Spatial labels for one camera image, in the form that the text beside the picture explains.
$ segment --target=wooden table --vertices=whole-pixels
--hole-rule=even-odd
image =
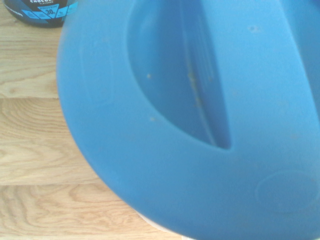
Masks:
[[[0,239],[180,240],[144,222],[77,149],[57,94],[60,32],[0,2]]]

